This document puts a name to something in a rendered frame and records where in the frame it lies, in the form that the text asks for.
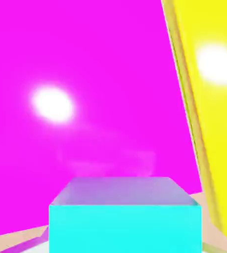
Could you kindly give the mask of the large yellow box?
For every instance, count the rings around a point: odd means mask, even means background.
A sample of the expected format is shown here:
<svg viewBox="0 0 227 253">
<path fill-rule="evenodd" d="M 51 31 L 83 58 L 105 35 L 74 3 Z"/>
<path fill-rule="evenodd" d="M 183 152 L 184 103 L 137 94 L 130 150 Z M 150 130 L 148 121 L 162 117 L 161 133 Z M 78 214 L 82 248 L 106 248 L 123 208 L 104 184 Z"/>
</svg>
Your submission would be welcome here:
<svg viewBox="0 0 227 253">
<path fill-rule="evenodd" d="M 227 0 L 161 0 L 212 223 L 227 238 Z"/>
</svg>

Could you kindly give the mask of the large magenta box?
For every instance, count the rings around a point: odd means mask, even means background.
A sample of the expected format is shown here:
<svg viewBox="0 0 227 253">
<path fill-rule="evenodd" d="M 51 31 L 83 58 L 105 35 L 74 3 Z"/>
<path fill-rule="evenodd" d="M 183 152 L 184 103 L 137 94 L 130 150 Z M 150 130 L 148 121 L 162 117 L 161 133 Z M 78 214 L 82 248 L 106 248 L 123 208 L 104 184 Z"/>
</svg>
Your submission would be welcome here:
<svg viewBox="0 0 227 253">
<path fill-rule="evenodd" d="M 80 175 L 201 191 L 161 0 L 0 0 L 0 235 Z"/>
</svg>

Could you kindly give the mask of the small cyan cube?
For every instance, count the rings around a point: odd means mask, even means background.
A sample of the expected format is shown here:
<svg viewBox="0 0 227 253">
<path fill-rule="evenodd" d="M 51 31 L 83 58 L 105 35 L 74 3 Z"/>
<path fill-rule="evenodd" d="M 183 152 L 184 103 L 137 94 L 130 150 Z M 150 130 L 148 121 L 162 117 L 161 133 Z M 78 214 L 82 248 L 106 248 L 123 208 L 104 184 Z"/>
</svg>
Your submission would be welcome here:
<svg viewBox="0 0 227 253">
<path fill-rule="evenodd" d="M 167 177 L 76 177 L 49 205 L 49 253 L 202 253 L 202 208 Z"/>
</svg>

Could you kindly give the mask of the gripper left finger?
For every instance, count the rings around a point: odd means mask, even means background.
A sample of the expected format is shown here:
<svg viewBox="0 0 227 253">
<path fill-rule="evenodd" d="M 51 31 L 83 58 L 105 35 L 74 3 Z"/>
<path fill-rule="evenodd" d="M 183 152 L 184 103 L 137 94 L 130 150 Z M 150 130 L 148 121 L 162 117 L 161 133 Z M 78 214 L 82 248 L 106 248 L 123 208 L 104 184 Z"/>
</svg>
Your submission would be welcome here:
<svg viewBox="0 0 227 253">
<path fill-rule="evenodd" d="M 49 241 L 43 242 L 37 246 L 26 249 L 23 253 L 49 253 Z"/>
</svg>

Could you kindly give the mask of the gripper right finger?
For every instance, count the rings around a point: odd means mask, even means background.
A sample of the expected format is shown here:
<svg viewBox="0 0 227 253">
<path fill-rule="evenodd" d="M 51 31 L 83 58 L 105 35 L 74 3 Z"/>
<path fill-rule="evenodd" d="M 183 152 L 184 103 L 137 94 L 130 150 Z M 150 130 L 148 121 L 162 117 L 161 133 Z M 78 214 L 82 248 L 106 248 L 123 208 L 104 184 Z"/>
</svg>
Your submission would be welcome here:
<svg viewBox="0 0 227 253">
<path fill-rule="evenodd" d="M 204 253 L 227 253 L 227 244 L 211 245 L 203 242 L 202 250 Z"/>
</svg>

